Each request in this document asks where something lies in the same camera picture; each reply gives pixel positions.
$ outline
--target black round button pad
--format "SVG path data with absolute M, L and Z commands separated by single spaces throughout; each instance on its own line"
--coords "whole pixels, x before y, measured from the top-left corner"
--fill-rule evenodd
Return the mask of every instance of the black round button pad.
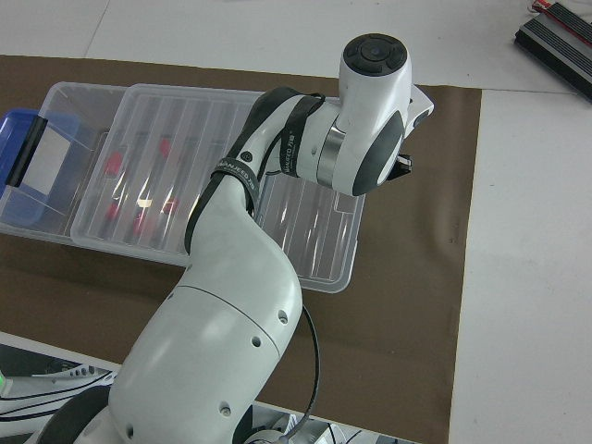
M 366 34 L 348 43 L 343 59 L 348 67 L 363 76 L 387 76 L 405 64 L 407 49 L 394 37 Z

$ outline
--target red wire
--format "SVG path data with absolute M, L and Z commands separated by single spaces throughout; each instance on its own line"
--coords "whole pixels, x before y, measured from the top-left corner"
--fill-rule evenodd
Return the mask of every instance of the red wire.
M 547 4 L 549 6 L 545 6 L 545 7 L 540 7 L 540 6 L 536 6 L 536 4 L 539 3 L 541 5 Z M 558 18 L 556 18 L 555 16 L 553 16 L 553 14 L 551 14 L 549 11 L 547 11 L 547 7 L 550 7 L 551 4 L 547 3 L 545 0 L 536 0 L 535 3 L 533 3 L 533 9 L 536 12 L 539 12 L 541 14 L 545 14 L 547 17 L 549 17 L 550 19 L 555 20 L 557 23 L 559 23 L 560 25 L 563 26 L 564 29 L 566 29 L 569 33 L 571 33 L 572 35 L 574 35 L 575 37 L 578 38 L 578 40 L 582 41 L 583 43 L 587 44 L 588 46 L 592 46 L 592 42 L 590 42 L 589 40 L 586 39 L 586 37 L 584 37 L 583 35 L 580 35 L 577 31 L 574 31 L 573 29 L 571 29 L 569 26 L 567 26 L 565 23 L 563 23 L 561 20 L 559 20 Z

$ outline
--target velcro strap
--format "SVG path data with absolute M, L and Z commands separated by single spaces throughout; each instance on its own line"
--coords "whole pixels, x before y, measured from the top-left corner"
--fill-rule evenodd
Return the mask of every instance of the velcro strap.
M 218 162 L 212 175 L 215 173 L 228 174 L 240 180 L 240 183 L 242 183 L 242 186 L 249 197 L 247 211 L 254 214 L 256 209 L 255 206 L 259 200 L 259 180 L 257 180 L 257 176 L 253 173 L 253 170 L 239 159 L 235 159 L 234 157 L 224 157 Z
M 325 102 L 325 96 L 319 95 L 305 95 L 292 109 L 284 130 L 282 130 L 281 145 L 279 146 L 279 165 L 283 173 L 295 178 L 298 177 L 296 164 L 306 119 Z

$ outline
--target silver band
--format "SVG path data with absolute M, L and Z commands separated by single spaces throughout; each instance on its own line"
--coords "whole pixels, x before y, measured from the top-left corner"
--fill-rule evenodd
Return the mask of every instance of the silver band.
M 335 126 L 335 122 L 331 126 L 323 148 L 321 155 L 318 158 L 318 168 L 316 169 L 316 181 L 326 187 L 332 188 L 333 186 L 333 171 L 335 171 L 335 164 L 337 163 L 337 156 L 339 149 L 345 138 L 345 133 L 341 132 Z

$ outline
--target white table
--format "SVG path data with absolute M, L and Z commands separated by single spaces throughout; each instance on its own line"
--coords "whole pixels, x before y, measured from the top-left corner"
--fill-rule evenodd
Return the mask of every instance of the white table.
M 592 105 L 512 45 L 530 17 L 521 0 L 3 0 L 0 53 L 337 77 L 342 46 L 378 31 L 408 44 L 415 82 L 484 89 L 450 443 L 588 442 Z

